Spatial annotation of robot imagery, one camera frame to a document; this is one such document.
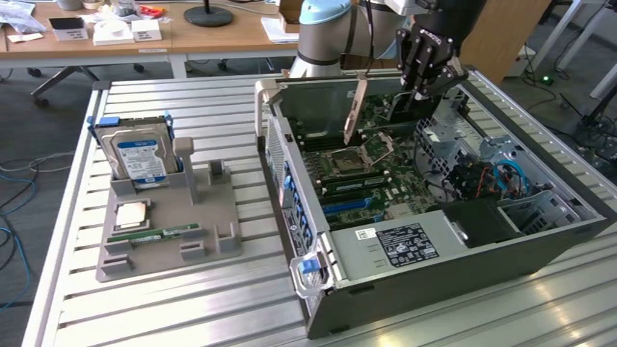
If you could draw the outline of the red small parts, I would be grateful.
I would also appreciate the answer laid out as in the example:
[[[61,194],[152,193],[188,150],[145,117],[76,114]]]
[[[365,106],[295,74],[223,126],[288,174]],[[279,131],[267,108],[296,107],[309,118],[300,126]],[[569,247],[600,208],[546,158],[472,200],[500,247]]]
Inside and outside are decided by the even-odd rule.
[[[149,5],[139,5],[139,15],[151,20],[151,19],[159,19],[167,12],[167,10],[161,7],[153,7]]]

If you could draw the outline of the black graphics card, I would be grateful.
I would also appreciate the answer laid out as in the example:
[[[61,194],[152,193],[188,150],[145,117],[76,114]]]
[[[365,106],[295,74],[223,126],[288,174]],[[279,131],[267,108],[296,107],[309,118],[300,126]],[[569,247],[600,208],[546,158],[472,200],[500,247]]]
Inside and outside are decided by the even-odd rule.
[[[344,125],[344,144],[349,145],[356,133],[368,125],[384,127],[418,121],[430,116],[441,101],[441,97],[452,87],[446,78],[449,74],[440,73],[437,78],[420,86],[402,86],[397,93],[369,95],[369,76],[357,76],[357,88],[351,111]]]

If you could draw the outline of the perforated metal drive cage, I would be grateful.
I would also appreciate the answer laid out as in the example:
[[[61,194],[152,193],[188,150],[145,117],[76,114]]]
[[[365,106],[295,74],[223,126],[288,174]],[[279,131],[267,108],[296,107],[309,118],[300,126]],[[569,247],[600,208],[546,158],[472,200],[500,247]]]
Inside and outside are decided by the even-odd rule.
[[[438,107],[433,116],[417,122],[414,129],[420,162],[442,160],[454,165],[461,160],[480,162],[484,136],[454,110]]]

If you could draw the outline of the wooden cabinet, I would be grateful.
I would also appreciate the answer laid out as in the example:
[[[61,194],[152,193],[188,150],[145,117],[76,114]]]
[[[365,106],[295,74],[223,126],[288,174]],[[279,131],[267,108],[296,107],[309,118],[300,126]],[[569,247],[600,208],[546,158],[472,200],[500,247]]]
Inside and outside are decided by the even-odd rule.
[[[500,84],[552,0],[486,0],[460,61]]]

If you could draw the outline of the silver CPU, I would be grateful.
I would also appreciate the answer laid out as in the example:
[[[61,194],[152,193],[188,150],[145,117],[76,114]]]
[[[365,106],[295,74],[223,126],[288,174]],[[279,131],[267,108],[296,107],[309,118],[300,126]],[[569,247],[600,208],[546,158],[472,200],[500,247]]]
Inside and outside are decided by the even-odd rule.
[[[144,202],[129,202],[117,205],[113,230],[137,228],[145,224],[147,204]]]

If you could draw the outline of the white box black top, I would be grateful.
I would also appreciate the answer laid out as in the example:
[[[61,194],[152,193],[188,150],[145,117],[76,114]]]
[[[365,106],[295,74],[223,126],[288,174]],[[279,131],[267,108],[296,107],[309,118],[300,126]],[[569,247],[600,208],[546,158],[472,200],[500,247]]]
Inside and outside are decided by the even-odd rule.
[[[57,17],[49,18],[48,22],[57,41],[87,40],[89,38],[83,18]]]

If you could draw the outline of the grey parts rack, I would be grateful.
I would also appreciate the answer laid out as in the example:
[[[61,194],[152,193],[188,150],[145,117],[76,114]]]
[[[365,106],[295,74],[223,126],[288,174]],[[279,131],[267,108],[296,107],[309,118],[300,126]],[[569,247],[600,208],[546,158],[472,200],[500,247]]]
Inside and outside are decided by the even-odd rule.
[[[96,265],[96,279],[100,282],[159,273],[243,254],[231,170],[221,160],[213,160],[207,168],[193,167],[192,138],[176,138],[172,147],[183,170],[169,174],[167,186],[136,191],[127,181],[111,182]],[[129,202],[147,204],[145,224],[115,231],[117,205]],[[112,236],[192,223],[197,223],[199,227],[181,231],[180,236],[171,239],[144,243],[107,242]]]

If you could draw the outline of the metal disk bay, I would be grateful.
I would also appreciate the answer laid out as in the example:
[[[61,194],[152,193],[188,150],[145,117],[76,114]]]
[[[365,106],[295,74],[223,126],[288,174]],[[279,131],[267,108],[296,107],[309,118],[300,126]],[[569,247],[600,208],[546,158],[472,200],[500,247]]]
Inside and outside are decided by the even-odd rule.
[[[552,191],[517,200],[502,199],[497,204],[524,235],[581,222],[580,215]]]

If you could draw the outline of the white desk frame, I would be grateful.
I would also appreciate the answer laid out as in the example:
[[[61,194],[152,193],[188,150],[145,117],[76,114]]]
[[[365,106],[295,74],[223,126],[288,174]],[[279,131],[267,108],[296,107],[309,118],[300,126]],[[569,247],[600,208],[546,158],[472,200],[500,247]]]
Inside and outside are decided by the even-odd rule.
[[[546,38],[542,47],[540,48],[538,53],[536,53],[536,56],[530,62],[529,69],[533,70],[536,73],[536,69],[538,65],[542,63],[542,60],[549,53],[550,49],[556,45],[556,42],[562,35],[568,25],[573,21],[574,16],[577,15],[578,11],[585,7],[592,5],[593,7],[597,7],[597,11],[592,16],[589,16],[586,24],[580,28],[580,32],[574,35],[573,37],[573,42],[572,44],[566,44],[564,48],[568,48],[566,51],[564,51],[562,55],[560,55],[554,62],[556,65],[553,66],[553,70],[556,72],[562,72],[565,74],[565,68],[569,65],[570,61],[573,60],[576,54],[578,51],[582,49],[584,44],[588,42],[589,37],[592,34],[594,34],[594,31],[597,27],[601,24],[601,21],[604,18],[612,16],[609,13],[616,13],[613,16],[617,18],[617,0],[564,0],[566,2],[570,2],[569,8],[565,11],[564,15],[561,16],[561,19],[556,25],[554,30],[552,31],[549,37]],[[609,70],[606,75],[602,77],[602,80],[592,90],[589,96],[592,98],[600,98],[600,96],[608,96],[608,87],[609,85],[613,85],[617,83],[617,63],[614,64],[613,68]]]

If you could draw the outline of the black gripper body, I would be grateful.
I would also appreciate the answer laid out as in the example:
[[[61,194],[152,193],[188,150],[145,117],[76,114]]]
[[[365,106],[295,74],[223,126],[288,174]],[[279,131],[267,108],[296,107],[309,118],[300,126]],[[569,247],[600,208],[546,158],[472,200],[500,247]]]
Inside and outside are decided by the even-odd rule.
[[[460,54],[480,17],[485,0],[414,0],[428,10],[414,17],[416,24],[428,32],[453,40],[454,55]]]

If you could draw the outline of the green motherboard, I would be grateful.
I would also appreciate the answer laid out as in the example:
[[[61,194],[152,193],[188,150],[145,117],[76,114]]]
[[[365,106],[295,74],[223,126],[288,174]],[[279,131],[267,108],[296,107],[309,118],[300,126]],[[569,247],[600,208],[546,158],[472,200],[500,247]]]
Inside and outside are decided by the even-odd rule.
[[[351,144],[345,145],[341,131],[311,133],[301,124],[293,126],[292,129],[321,208],[351,200],[373,198],[372,205],[365,209],[331,215],[324,213],[331,231],[392,220],[388,214],[388,208],[392,205],[408,204],[413,210],[412,215],[417,215],[425,213],[429,207],[437,203],[424,174],[414,166],[413,140],[408,134],[397,134],[392,127],[373,127],[357,132]],[[328,154],[347,148],[360,149],[364,142],[377,132],[384,132],[390,136],[394,144],[393,153],[370,166],[370,172],[349,176],[333,176]],[[321,188],[327,183],[376,176],[389,176],[392,182],[372,189],[335,194],[323,193]]]

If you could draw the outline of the silver socket cover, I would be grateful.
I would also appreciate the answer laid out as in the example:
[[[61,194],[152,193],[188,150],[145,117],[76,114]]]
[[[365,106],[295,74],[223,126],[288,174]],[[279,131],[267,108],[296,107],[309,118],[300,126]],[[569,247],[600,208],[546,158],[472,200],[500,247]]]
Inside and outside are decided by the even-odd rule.
[[[384,132],[377,132],[360,146],[364,162],[373,166],[394,151],[394,144],[390,136]]]

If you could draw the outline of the green RAM stick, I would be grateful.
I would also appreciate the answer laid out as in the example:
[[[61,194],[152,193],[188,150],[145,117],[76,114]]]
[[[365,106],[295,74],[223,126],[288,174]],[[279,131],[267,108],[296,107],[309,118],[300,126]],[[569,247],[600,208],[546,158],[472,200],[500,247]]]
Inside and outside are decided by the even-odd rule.
[[[129,234],[112,236],[107,242],[129,241],[131,243],[144,243],[151,241],[160,241],[180,236],[181,231],[188,231],[199,227],[197,223],[187,224],[184,226],[173,226],[168,228],[157,228],[147,231],[137,231]]]
[[[327,183],[321,190],[323,193],[335,194],[337,192],[348,192],[352,190],[360,189],[372,189],[376,187],[382,187],[392,182],[389,176],[376,176],[369,178],[348,179],[332,183]]]

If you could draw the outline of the small white box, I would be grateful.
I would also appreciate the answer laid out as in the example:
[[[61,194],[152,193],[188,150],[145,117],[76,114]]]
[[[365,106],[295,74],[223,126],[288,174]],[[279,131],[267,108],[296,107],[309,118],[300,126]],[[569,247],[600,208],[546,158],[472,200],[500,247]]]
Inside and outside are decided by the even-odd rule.
[[[163,34],[157,20],[135,20],[131,22],[131,32],[136,42],[161,40]]]

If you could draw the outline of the black tripod stand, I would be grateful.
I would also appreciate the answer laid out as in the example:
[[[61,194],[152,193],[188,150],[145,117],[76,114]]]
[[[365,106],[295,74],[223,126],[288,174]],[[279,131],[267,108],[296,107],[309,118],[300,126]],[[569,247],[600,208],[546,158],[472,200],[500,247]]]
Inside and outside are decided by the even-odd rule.
[[[617,116],[606,116],[609,103],[617,96],[617,85],[609,90],[589,113],[582,113],[569,98],[560,93],[564,109],[572,109],[578,115],[578,122],[573,134],[566,136],[577,144],[577,148],[592,153],[612,165],[617,166]]]

